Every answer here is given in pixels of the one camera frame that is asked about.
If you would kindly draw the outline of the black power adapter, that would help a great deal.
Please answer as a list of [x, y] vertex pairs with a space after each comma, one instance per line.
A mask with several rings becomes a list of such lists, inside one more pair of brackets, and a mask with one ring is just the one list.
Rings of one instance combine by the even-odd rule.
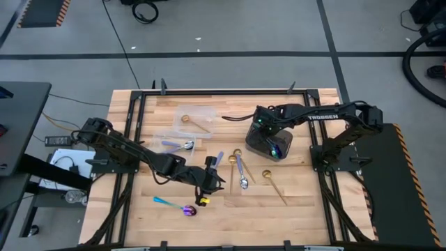
[[70, 136], [46, 136], [44, 144], [46, 147], [72, 146], [72, 140]]

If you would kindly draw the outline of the transparent round object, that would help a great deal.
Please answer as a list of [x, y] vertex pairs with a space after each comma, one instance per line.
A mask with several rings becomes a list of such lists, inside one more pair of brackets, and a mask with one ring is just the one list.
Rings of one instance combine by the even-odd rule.
[[69, 190], [64, 194], [63, 198], [69, 204], [80, 204], [82, 206], [88, 204], [88, 196], [81, 190]]

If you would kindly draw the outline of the dark gray plastic bin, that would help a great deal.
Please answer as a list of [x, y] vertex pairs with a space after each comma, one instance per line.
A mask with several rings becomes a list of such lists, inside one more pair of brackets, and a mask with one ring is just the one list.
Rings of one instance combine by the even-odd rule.
[[[279, 145], [282, 151], [281, 159], [276, 159], [271, 156], [270, 145], [266, 141], [267, 138], [270, 138], [272, 141], [274, 141], [276, 144]], [[264, 158], [277, 162], [287, 157], [289, 149], [291, 147], [292, 140], [293, 140], [293, 135], [286, 130], [281, 130], [274, 136], [264, 138], [254, 130], [252, 123], [251, 126], [249, 127], [247, 136], [245, 138], [245, 143], [246, 143], [246, 148], [249, 151], [254, 152]]]

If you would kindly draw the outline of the white cardboard sheet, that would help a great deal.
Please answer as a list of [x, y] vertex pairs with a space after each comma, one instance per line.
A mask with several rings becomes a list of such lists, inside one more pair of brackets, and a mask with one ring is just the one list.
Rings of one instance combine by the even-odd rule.
[[[79, 175], [85, 178], [91, 178], [92, 166], [86, 163], [85, 160], [87, 158], [93, 157], [94, 155], [94, 151], [57, 149], [52, 155], [49, 163], [67, 171], [69, 171], [69, 168], [72, 165], [77, 165], [79, 167]], [[39, 181], [39, 186], [42, 188], [64, 191], [77, 190], [77, 188], [72, 188], [60, 183], [55, 183], [54, 181], [50, 181], [47, 179], [41, 179]]]

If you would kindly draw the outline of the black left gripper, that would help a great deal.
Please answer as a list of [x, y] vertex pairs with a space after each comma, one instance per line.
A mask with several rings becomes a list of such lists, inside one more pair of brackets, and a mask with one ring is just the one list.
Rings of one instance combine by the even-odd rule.
[[207, 206], [201, 200], [205, 197], [209, 199], [209, 195], [223, 190], [222, 183], [225, 182], [217, 173], [217, 157], [208, 156], [205, 159], [205, 169], [194, 167], [191, 175], [193, 185], [195, 186], [195, 204], [197, 206]]

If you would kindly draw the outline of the large black hazard-striped mat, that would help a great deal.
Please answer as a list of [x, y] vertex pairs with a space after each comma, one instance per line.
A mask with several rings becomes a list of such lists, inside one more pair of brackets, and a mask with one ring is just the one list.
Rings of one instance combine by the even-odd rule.
[[386, 123], [381, 133], [359, 139], [355, 145], [360, 156], [372, 159], [362, 176], [373, 199], [378, 242], [422, 251], [441, 248], [400, 127]]

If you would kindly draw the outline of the black orange tool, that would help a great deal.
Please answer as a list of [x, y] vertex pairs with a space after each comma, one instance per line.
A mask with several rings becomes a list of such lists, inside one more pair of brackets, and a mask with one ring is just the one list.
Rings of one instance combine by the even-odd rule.
[[442, 65], [431, 66], [426, 70], [426, 76], [431, 79], [446, 79], [446, 61]]

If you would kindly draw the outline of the black aluminium table frame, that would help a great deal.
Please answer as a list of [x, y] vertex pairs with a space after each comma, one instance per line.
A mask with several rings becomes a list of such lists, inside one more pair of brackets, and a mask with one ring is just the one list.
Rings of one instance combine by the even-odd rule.
[[[115, 90], [107, 119], [115, 129], [130, 133], [150, 146], [155, 135], [173, 128], [179, 105], [211, 106], [216, 112], [215, 131], [210, 139], [199, 139], [189, 165], [202, 166], [207, 156], [223, 151], [231, 155], [242, 150], [256, 183], [249, 179], [248, 189], [239, 185], [236, 166], [233, 192], [230, 193], [231, 164], [223, 159], [218, 167], [225, 180], [223, 190], [210, 197], [194, 217], [183, 215], [178, 208], [153, 201], [159, 197], [180, 206], [194, 202], [194, 189], [182, 183], [154, 181], [146, 165], [134, 177], [125, 245], [156, 248], [162, 241], [167, 247], [188, 250], [212, 247], [218, 250], [239, 250], [248, 246], [253, 251], [262, 247], [292, 245], [325, 245], [329, 243], [319, 175], [312, 169], [309, 147], [312, 132], [318, 126], [302, 124], [293, 129], [293, 143], [286, 159], [274, 162], [245, 150], [249, 115], [258, 105], [304, 103], [301, 90], [291, 95], [283, 89], [241, 90], [169, 90], [165, 96], [152, 91], [145, 100], [131, 100], [129, 90]], [[272, 179], [284, 195], [287, 206], [279, 198], [262, 171], [272, 172]]]

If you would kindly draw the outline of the white light bar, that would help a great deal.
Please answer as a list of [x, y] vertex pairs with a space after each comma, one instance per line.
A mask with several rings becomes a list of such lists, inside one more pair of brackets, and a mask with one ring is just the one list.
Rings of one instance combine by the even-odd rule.
[[305, 245], [304, 251], [344, 251], [344, 248], [338, 246]]

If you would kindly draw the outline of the black desk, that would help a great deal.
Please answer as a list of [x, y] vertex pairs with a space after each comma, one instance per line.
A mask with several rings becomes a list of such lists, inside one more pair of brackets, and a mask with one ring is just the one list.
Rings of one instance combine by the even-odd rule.
[[91, 180], [25, 153], [47, 102], [47, 82], [0, 82], [0, 251], [14, 222], [29, 179], [37, 176], [80, 190]]

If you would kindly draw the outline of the black equipment stack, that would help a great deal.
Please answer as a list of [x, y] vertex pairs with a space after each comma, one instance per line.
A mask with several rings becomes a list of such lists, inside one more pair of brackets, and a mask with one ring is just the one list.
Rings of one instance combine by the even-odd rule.
[[422, 25], [421, 37], [446, 29], [446, 0], [416, 0], [409, 13], [414, 23]]

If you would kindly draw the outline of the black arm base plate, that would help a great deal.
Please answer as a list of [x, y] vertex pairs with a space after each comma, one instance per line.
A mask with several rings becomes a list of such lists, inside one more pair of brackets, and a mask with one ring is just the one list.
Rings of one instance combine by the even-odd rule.
[[310, 154], [315, 172], [356, 172], [372, 161], [370, 157], [358, 156], [352, 145], [343, 148], [335, 160], [323, 158], [322, 146], [311, 146]]
[[139, 164], [133, 162], [131, 165], [119, 164], [110, 157], [106, 150], [96, 150], [95, 155], [85, 160], [92, 166], [91, 172], [95, 174], [135, 174], [139, 171]]

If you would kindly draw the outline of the gold spoon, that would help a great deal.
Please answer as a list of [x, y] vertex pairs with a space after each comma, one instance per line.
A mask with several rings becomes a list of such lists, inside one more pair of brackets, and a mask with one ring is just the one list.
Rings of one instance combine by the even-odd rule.
[[275, 182], [272, 179], [272, 172], [270, 170], [268, 170], [268, 169], [265, 169], [265, 170], [262, 171], [262, 177], [264, 177], [266, 180], [269, 181], [271, 186], [274, 188], [276, 193], [279, 195], [279, 198], [287, 206], [288, 204], [287, 204], [287, 201], [286, 201], [284, 195], [282, 194], [282, 192], [280, 191], [280, 189], [277, 187], [277, 185], [275, 184]]
[[232, 193], [233, 192], [233, 173], [234, 173], [234, 165], [236, 163], [236, 156], [230, 155], [228, 158], [228, 161], [231, 164], [230, 193]]
[[242, 151], [240, 149], [235, 149], [233, 151], [233, 154], [240, 157], [240, 161], [241, 161], [243, 167], [245, 168], [246, 172], [248, 173], [249, 177], [251, 178], [253, 183], [256, 183], [256, 180], [255, 180], [254, 176], [252, 175], [251, 171], [249, 170], [249, 167], [246, 165], [245, 161], [241, 157]]
[[210, 121], [205, 116], [198, 115], [182, 115], [179, 129], [188, 133], [211, 133]]

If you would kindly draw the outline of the black equipment base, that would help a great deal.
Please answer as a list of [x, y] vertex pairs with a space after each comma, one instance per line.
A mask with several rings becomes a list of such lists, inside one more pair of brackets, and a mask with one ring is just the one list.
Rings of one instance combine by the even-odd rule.
[[135, 5], [136, 3], [155, 3], [159, 1], [168, 1], [168, 0], [119, 0], [121, 4], [125, 6]]

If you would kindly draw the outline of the small black orange-striped mat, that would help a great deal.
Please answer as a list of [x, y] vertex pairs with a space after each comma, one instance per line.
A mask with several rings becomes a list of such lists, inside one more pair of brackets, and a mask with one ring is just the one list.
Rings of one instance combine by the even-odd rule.
[[71, 0], [27, 0], [17, 28], [59, 27], [66, 18]]

